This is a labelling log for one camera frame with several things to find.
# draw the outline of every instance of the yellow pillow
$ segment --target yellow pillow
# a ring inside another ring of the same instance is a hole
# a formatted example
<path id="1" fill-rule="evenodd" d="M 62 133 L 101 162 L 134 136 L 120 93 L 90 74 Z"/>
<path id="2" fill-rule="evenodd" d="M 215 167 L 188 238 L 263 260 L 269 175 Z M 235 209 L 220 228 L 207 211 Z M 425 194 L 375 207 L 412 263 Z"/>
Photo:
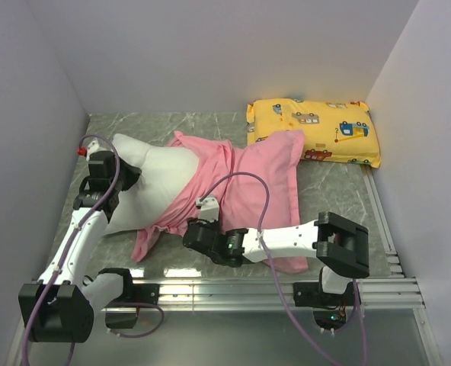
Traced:
<path id="1" fill-rule="evenodd" d="M 274 131 L 302 130 L 302 158 L 378 168 L 378 139 L 363 102 L 350 104 L 277 98 L 248 105 L 248 145 Z"/>

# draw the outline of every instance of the white arm segment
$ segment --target white arm segment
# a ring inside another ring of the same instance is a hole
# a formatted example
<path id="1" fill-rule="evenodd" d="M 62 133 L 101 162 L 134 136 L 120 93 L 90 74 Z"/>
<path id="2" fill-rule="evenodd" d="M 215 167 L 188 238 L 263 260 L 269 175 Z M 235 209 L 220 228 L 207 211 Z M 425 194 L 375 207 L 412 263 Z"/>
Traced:
<path id="1" fill-rule="evenodd" d="M 273 258 L 307 257 L 316 258 L 317 252 L 312 245 L 318 241 L 318 227 L 315 221 L 299 226 L 281 229 L 263 230 L 263 239 Z M 263 246 L 257 239 L 257 230 L 248 229 L 242 246 L 243 256 L 256 263 L 267 259 Z M 322 290 L 329 294 L 343 294 L 351 278 L 342 277 L 325 266 L 322 270 Z"/>
<path id="2" fill-rule="evenodd" d="M 309 257 L 315 258 L 312 244 L 317 241 L 318 227 L 314 221 L 299 226 L 263 230 L 263 239 L 273 258 Z M 248 229 L 242 246 L 243 256 L 253 263 L 267 259 L 263 247 L 257 240 L 257 230 Z"/>
<path id="3" fill-rule="evenodd" d="M 68 231 L 59 246 L 58 252 L 55 254 L 48 268 L 39 278 L 43 281 L 43 284 L 47 284 L 53 275 L 54 268 L 61 258 L 63 249 L 65 248 L 75 225 L 78 224 L 89 210 L 90 208 L 80 208 L 79 210 L 73 211 Z M 87 264 L 90 261 L 90 256 L 102 237 L 106 227 L 107 218 L 105 213 L 103 211 L 95 211 L 85 222 L 82 230 L 78 232 L 75 240 L 73 240 L 68 256 L 66 257 L 63 266 L 60 268 L 61 274 L 56 279 L 55 284 L 62 284 L 64 281 L 69 281 L 70 284 L 76 284 L 79 287 L 82 286 L 83 276 L 85 275 Z"/>
<path id="4" fill-rule="evenodd" d="M 113 299 L 122 295 L 123 277 L 114 273 L 102 273 L 88 286 L 83 287 L 82 293 L 94 309 L 94 315 L 104 309 Z"/>
<path id="5" fill-rule="evenodd" d="M 351 278 L 342 277 L 332 271 L 328 266 L 322 269 L 322 290 L 329 294 L 342 295 L 347 284 L 352 281 Z"/>

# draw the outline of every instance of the metal frame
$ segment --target metal frame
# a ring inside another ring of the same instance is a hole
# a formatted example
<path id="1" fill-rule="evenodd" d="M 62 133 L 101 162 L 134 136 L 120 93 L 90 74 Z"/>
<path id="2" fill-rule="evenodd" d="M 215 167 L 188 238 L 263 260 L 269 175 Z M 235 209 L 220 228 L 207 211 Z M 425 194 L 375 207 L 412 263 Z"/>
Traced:
<path id="1" fill-rule="evenodd" d="M 360 282 L 363 307 L 367 311 L 412 309 L 429 365 L 443 365 L 417 279 L 406 278 L 400 265 L 371 168 L 365 165 L 360 168 L 392 272 L 388 278 L 368 278 Z M 293 282 L 302 280 L 285 277 L 280 278 L 280 281 L 282 291 L 291 309 L 294 311 L 304 310 L 305 308 L 295 308 L 293 302 Z M 167 278 L 159 281 L 134 279 L 136 284 L 147 282 L 160 284 L 158 304 L 164 311 L 272 311 L 283 309 L 271 278 Z M 102 311 L 125 313 L 134 310 L 107 308 Z M 6 363 L 7 366 L 15 366 L 18 364 L 18 360 L 20 362 L 19 350 L 23 329 L 22 324 L 19 324 Z"/>

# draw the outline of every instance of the robotic arm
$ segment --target robotic arm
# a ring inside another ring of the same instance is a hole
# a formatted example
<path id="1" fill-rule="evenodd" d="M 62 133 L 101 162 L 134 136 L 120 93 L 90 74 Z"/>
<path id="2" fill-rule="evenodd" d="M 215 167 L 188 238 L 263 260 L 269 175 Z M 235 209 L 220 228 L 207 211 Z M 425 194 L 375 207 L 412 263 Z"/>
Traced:
<path id="1" fill-rule="evenodd" d="M 318 258 L 326 264 L 320 283 L 325 293 L 343 294 L 353 278 L 369 276 L 368 229 L 335 213 L 320 213 L 318 220 L 262 233 L 237 229 L 221 234 L 217 199 L 210 195 L 196 205 L 200 213 L 188 220 L 183 244 L 217 265 L 240 267 L 267 259 L 258 240 L 262 235 L 272 258 Z M 329 242 L 331 236 L 335 242 Z"/>
<path id="2" fill-rule="evenodd" d="M 82 284 L 91 254 L 119 204 L 118 194 L 130 189 L 139 180 L 141 171 L 120 160 L 120 173 L 114 189 L 79 227 L 78 223 L 103 197 L 116 173 L 112 152 L 102 151 L 97 144 L 86 155 L 89 176 L 80 185 L 65 239 L 37 283 L 23 285 L 19 293 L 21 313 L 27 326 L 45 286 L 54 271 L 59 272 L 30 328 L 33 342 L 85 342 L 90 336 L 94 317 L 102 309 L 114 300 L 129 303 L 133 298 L 133 279 L 126 268 L 106 268 L 87 287 Z M 259 235 L 262 235 L 273 258 L 305 256 L 319 258 L 326 264 L 319 280 L 320 294 L 342 295 L 353 278 L 369 276 L 367 228 L 334 213 L 320 213 L 318 220 L 294 227 L 263 230 L 262 233 L 255 229 L 221 233 L 216 198 L 210 195 L 204 200 L 199 199 L 197 206 L 200 214 L 198 218 L 188 220 L 183 244 L 208 256 L 217 265 L 240 267 L 265 260 L 266 252 L 259 243 Z M 58 268 L 57 263 L 68 250 L 66 243 L 74 228 L 78 233 L 66 260 Z M 335 242 L 330 242 L 329 238 L 334 235 Z"/>

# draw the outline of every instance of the red connector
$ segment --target red connector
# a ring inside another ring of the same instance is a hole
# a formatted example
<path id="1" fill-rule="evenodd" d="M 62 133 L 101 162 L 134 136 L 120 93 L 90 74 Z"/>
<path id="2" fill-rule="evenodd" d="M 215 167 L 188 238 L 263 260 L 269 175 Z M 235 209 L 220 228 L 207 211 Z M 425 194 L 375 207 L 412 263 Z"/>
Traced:
<path id="1" fill-rule="evenodd" d="M 77 154 L 79 154 L 80 156 L 87 156 L 87 149 L 84 146 L 80 146 L 77 150 L 76 150 Z"/>

